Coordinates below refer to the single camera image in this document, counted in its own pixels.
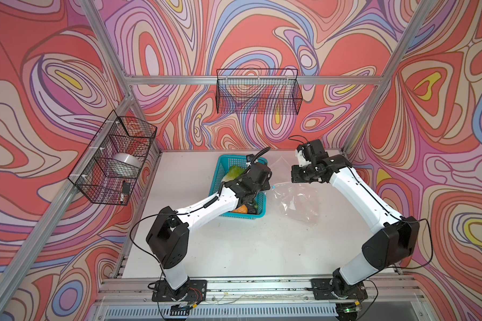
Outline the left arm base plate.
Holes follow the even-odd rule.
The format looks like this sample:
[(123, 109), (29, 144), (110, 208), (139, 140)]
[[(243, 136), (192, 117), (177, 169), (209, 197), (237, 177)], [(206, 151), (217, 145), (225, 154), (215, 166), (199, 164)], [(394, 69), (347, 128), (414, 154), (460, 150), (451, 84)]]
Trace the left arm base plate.
[(206, 299), (207, 280), (188, 280), (177, 290), (171, 288), (166, 280), (158, 280), (148, 285), (153, 291), (153, 302), (202, 302)]

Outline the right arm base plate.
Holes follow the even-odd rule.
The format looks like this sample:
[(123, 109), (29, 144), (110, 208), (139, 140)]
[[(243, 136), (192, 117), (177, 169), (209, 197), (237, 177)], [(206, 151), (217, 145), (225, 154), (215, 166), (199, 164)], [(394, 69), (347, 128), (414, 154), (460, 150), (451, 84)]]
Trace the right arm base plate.
[(341, 278), (313, 278), (310, 290), (316, 300), (364, 301), (368, 298), (363, 282), (348, 285)]

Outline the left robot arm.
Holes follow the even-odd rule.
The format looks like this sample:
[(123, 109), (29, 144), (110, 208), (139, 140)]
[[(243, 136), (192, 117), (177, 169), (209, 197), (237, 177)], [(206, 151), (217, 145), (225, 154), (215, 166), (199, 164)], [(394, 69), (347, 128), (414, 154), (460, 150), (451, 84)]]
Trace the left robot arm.
[(157, 214), (146, 242), (171, 290), (188, 287), (189, 275), (182, 261), (191, 234), (213, 219), (254, 201), (260, 192), (269, 190), (271, 176), (266, 164), (255, 162), (235, 179), (221, 183), (215, 194), (178, 210), (165, 207)]

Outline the clear zip top bag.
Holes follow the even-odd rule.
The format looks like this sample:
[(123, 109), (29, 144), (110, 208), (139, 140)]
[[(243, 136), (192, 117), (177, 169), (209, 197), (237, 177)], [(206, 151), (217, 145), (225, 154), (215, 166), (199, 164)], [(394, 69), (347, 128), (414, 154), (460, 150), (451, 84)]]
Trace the clear zip top bag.
[(305, 183), (291, 182), (291, 165), (279, 157), (270, 166), (273, 176), (270, 189), (265, 193), (272, 213), (307, 226), (319, 220), (317, 190)]

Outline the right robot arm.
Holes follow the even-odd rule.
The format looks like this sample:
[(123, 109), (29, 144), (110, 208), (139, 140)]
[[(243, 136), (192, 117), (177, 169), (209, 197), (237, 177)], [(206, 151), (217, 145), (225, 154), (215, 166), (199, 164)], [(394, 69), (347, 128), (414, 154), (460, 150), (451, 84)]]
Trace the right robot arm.
[(358, 255), (333, 273), (339, 292), (410, 257), (416, 247), (420, 222), (404, 217), (374, 192), (343, 155), (329, 156), (320, 140), (299, 144), (298, 163), (291, 167), (293, 183), (328, 183), (337, 189), (368, 225), (372, 236)]

